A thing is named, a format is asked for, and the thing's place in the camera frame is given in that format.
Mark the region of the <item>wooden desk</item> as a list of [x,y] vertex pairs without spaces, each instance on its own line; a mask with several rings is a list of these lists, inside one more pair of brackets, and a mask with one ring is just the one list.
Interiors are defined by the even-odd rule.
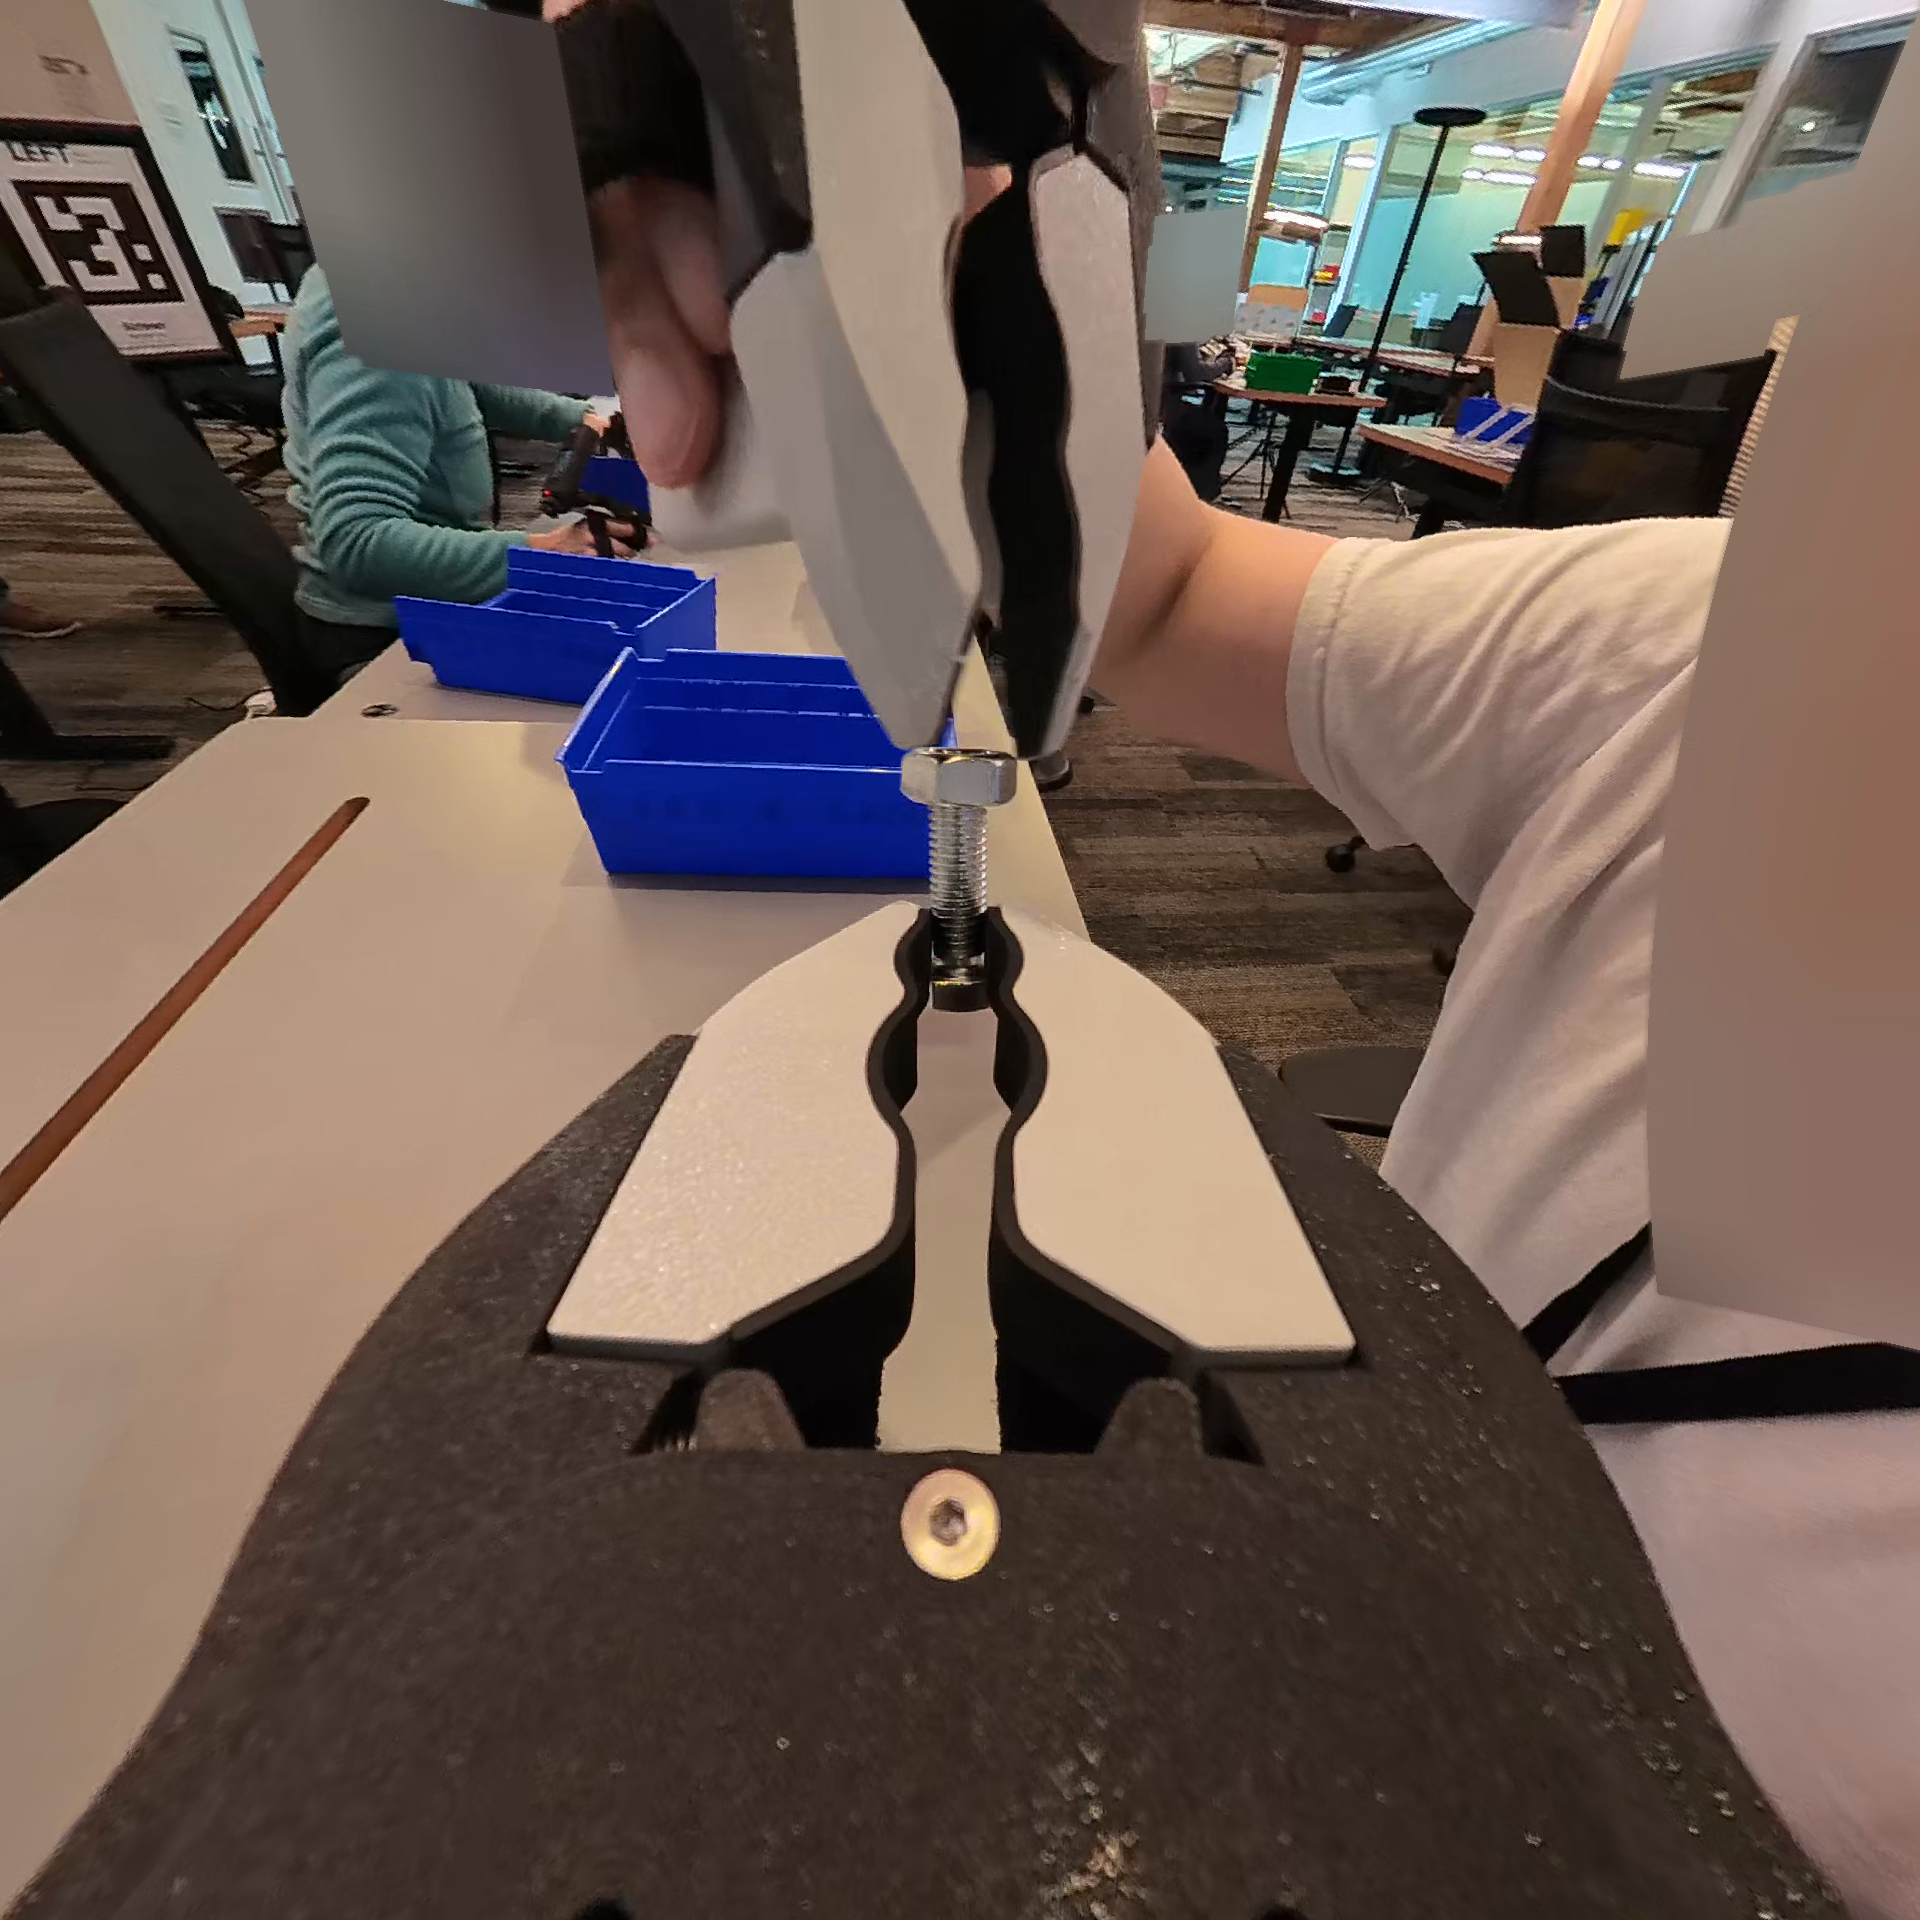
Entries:
[[1326,425],[1351,426],[1366,413],[1384,404],[1380,394],[1361,391],[1274,391],[1274,389],[1248,389],[1244,378],[1219,378],[1207,389],[1207,399],[1219,399],[1219,413],[1229,413],[1232,402],[1241,402],[1248,412],[1248,426],[1257,429],[1253,443],[1248,446],[1244,461],[1229,473],[1220,473],[1220,486],[1229,486],[1239,470],[1252,461],[1261,464],[1261,519],[1280,522],[1288,513],[1288,490],[1301,466],[1301,458],[1311,450],[1312,434]]

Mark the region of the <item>black mesh chair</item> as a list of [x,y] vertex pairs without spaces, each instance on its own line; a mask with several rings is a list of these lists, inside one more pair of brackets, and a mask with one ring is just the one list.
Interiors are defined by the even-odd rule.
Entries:
[[1511,484],[1503,525],[1569,528],[1625,519],[1714,519],[1778,349],[1622,378],[1613,341],[1564,341]]

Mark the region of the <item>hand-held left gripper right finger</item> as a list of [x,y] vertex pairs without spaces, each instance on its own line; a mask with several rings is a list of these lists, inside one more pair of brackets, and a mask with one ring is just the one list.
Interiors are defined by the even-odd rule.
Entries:
[[1214,1037],[1033,912],[987,918],[990,1312],[1007,1451],[1086,1451],[1139,1380],[1341,1367],[1355,1332]]

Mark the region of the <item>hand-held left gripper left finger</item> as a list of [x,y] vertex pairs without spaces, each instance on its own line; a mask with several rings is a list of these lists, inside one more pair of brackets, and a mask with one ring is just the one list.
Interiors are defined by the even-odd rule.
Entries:
[[881,904],[719,1006],[545,1339],[700,1380],[772,1375],[811,1445],[875,1445],[911,1322],[932,915]]

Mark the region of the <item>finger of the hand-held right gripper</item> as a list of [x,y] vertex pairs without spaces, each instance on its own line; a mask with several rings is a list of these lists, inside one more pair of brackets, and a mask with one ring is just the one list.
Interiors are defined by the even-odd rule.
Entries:
[[944,736],[980,611],[953,349],[968,217],[946,83],[901,3],[796,3],[814,232],[731,311],[806,581],[897,748]]
[[1056,753],[1115,611],[1151,450],[1126,190],[1072,148],[987,207],[987,525],[1007,724]]

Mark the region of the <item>person's right forearm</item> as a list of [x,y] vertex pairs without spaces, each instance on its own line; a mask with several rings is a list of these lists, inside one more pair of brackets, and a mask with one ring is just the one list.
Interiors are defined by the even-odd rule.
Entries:
[[1340,542],[1214,509],[1156,439],[1092,687],[1139,732],[1311,786],[1288,719],[1294,636],[1312,581],[1334,561],[1361,557],[1403,564],[1411,546]]

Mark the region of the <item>black white marker sign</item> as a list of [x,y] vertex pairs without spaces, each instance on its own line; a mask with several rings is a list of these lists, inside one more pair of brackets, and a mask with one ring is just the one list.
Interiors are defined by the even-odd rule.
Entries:
[[136,366],[240,366],[136,125],[5,121],[5,243]]

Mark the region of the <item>person's right hand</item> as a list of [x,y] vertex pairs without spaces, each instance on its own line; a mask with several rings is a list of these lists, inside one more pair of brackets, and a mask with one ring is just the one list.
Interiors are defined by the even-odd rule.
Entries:
[[589,194],[589,232],[637,464],[654,486],[700,486],[739,389],[719,204],[680,178],[613,178]]

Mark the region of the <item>blue plastic bin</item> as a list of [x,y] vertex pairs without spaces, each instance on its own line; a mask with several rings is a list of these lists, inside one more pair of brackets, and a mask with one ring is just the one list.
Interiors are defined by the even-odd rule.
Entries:
[[623,649],[557,766],[610,876],[926,882],[926,814],[840,655]]
[[395,598],[415,661],[462,693],[580,706],[635,654],[715,649],[715,581],[686,564],[511,551],[511,585],[483,605]]

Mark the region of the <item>silver hex bolt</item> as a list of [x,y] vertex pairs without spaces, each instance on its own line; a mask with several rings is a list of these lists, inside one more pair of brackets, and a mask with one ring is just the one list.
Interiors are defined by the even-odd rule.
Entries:
[[987,748],[917,748],[901,794],[926,814],[932,961],[987,957],[990,814],[1019,790],[1019,759]]

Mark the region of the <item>black office chair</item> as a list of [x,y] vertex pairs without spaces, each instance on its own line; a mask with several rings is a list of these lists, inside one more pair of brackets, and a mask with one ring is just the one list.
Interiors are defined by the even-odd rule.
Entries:
[[296,557],[77,301],[5,321],[8,383],[54,437],[228,617],[281,715],[314,715],[339,679],[300,632]]

